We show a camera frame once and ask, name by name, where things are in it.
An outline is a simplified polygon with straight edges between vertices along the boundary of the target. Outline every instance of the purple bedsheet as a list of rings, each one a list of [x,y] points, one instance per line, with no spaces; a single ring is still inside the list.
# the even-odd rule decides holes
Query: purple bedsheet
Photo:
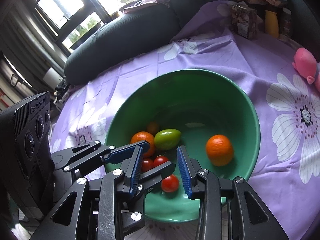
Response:
[[[259,117],[261,147],[249,184],[289,238],[298,240],[320,208],[319,94],[292,67],[293,49],[264,33],[249,41],[225,28],[226,3],[205,4],[174,42],[122,62],[76,91],[56,123],[50,149],[54,152],[97,139],[104,142],[122,103],[157,76],[186,68],[220,73],[247,93]],[[87,177],[103,175],[100,168]],[[194,222],[177,228],[155,224],[149,221],[129,239],[155,235],[156,239],[194,239]]]

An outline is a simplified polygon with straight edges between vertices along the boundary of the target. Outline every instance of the food package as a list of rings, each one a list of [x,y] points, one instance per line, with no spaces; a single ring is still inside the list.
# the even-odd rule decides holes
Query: food package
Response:
[[[244,5],[231,6],[232,30],[249,40],[257,38],[257,11]]]

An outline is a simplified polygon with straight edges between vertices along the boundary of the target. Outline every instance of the white label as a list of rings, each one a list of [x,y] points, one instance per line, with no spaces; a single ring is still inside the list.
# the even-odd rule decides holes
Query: white label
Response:
[[[238,23],[238,34],[243,36],[243,37],[245,37],[245,38],[248,38],[248,27],[247,27],[247,25]]]

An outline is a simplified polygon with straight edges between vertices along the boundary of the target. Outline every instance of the camera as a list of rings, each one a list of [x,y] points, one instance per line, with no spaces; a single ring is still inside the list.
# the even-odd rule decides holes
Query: camera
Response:
[[[42,220],[52,208],[49,129],[49,92],[25,98],[0,114],[0,178],[28,219]]]

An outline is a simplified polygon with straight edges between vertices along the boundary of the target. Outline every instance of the green tomato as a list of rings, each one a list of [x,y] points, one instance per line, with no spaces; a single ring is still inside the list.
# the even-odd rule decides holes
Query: green tomato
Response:
[[[159,150],[170,150],[179,143],[181,132],[176,129],[166,129],[158,132],[155,136],[155,146]]]

